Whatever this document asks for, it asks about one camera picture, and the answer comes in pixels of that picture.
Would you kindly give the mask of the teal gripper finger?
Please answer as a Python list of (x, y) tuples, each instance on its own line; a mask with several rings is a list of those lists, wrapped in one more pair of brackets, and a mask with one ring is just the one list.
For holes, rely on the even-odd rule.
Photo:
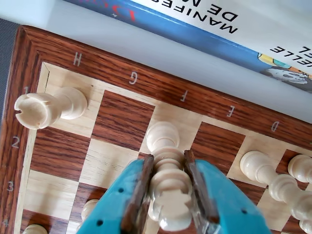
[(142, 234), (154, 157), (132, 161), (104, 193), (78, 230), (79, 234)]
[(217, 167), (184, 151), (192, 181), (192, 215), (198, 234), (269, 234), (256, 205)]

